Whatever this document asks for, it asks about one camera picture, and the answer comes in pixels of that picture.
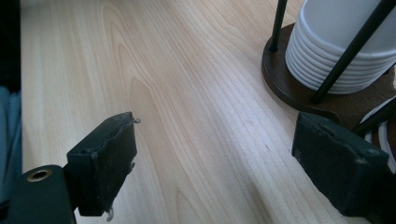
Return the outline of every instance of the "wooden base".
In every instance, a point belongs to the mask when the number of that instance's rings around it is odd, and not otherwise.
[[[311,104],[309,100],[315,91],[297,81],[286,66],[286,48],[293,27],[294,24],[282,28],[277,52],[269,50],[271,43],[269,39],[262,55],[262,74],[265,81],[274,94],[286,104],[300,111],[332,119],[351,130],[369,111],[396,95],[393,87],[395,73],[393,69],[389,69],[387,74],[362,91],[349,95],[328,94],[324,97],[323,103]],[[389,133],[389,139],[395,134]]]

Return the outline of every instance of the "stacked white cups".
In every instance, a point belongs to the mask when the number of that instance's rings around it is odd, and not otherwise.
[[[286,64],[317,90],[380,0],[305,0],[290,36]],[[371,36],[329,93],[360,91],[396,63],[396,9]]]

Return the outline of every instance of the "wooden table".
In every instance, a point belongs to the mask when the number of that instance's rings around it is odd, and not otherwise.
[[[261,71],[276,3],[22,0],[23,169],[64,166],[100,122],[133,111],[136,166],[113,223],[364,223],[290,155],[297,111]]]

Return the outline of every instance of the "light wood surface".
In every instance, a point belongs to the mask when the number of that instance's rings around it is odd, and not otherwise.
[[[136,166],[113,223],[365,223],[290,155],[297,111],[261,72],[276,2],[22,0],[24,170],[64,166],[100,122],[133,111]]]

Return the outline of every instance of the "blue fabric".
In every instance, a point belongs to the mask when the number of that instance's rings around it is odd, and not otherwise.
[[[0,87],[0,202],[21,175],[21,93]]]

